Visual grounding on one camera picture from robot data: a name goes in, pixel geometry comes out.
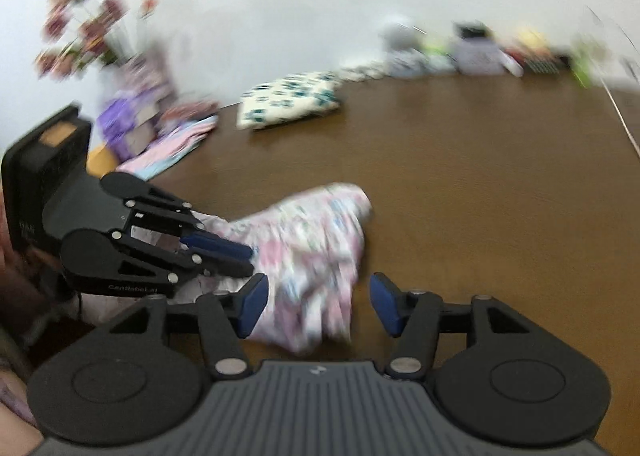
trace person's leg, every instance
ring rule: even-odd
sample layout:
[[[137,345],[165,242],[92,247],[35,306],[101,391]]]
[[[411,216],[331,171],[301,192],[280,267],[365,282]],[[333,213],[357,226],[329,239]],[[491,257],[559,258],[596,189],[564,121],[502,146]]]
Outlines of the person's leg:
[[[26,404],[26,386],[9,369],[0,369],[0,386]],[[40,432],[22,420],[9,407],[0,404],[0,456],[23,456],[35,449],[42,441]]]

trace white cushion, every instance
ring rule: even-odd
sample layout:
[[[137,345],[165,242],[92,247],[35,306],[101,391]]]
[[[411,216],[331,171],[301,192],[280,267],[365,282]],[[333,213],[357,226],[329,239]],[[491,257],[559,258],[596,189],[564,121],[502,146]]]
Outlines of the white cushion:
[[[330,112],[340,106],[335,96],[339,84],[331,72],[287,75],[258,84],[242,94],[238,129],[264,128]]]

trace brown tabletop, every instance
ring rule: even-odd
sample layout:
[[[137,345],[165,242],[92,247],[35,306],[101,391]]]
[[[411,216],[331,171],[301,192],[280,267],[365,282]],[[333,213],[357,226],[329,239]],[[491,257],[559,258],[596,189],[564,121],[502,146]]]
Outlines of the brown tabletop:
[[[454,303],[495,295],[603,367],[613,398],[597,441],[637,454],[640,160],[604,91],[570,77],[444,77],[352,83],[342,97],[327,117],[254,132],[235,130],[225,109],[219,129],[154,182],[227,219],[358,184],[373,213],[351,344],[325,343],[311,358],[388,356],[393,341],[367,296],[373,271]],[[443,336],[437,359],[462,346]],[[245,347],[252,360],[288,356]]]

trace circular pad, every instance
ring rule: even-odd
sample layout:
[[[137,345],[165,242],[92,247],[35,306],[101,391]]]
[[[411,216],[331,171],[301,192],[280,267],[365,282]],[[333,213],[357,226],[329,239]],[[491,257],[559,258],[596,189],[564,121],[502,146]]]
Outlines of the circular pad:
[[[551,336],[518,334],[492,335],[447,360],[434,389],[462,429],[516,447],[592,437],[610,398],[587,357]]]
[[[101,333],[41,366],[28,401],[45,434],[116,446],[166,432],[190,414],[201,392],[197,366],[158,340]]]
[[[551,400],[564,388],[564,376],[538,360],[510,360],[491,372],[491,385],[503,396],[535,404]]]

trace floral fabric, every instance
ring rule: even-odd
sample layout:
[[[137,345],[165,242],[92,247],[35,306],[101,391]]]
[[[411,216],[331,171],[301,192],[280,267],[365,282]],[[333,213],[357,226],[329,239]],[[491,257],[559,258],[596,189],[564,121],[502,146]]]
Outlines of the floral fabric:
[[[364,248],[361,221],[369,212],[362,189],[336,183],[234,222],[195,214],[207,231],[250,245],[255,272],[269,277],[269,300],[250,338],[300,353],[314,348],[322,337],[350,338],[351,287],[358,279]],[[157,244],[166,239],[142,229],[133,235]],[[214,290],[235,292],[245,281],[199,276],[181,287],[172,302],[191,303]],[[97,324],[133,301],[83,295],[82,315]]]

